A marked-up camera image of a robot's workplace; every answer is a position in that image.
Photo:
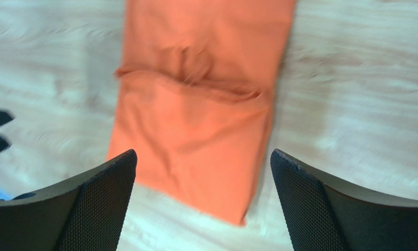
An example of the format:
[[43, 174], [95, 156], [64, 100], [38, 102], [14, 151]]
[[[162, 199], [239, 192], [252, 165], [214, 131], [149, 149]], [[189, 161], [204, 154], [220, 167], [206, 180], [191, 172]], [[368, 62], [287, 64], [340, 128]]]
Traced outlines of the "orange t shirt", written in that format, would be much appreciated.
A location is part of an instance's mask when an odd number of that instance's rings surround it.
[[126, 1], [107, 158], [136, 181], [243, 226], [272, 130], [295, 1]]

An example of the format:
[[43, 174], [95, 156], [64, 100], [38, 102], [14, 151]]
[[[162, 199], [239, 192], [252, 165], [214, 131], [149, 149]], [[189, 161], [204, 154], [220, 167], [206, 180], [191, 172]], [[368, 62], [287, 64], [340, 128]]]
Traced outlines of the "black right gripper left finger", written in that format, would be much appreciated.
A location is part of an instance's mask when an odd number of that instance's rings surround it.
[[0, 250], [116, 250], [137, 154], [128, 150], [86, 172], [0, 200]]

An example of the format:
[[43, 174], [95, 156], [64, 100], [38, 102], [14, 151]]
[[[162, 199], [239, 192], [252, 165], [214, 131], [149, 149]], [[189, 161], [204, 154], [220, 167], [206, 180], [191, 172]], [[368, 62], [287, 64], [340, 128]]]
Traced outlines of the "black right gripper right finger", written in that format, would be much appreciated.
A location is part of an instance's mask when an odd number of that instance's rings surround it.
[[270, 166], [294, 250], [418, 250], [418, 200], [356, 185], [279, 149]]

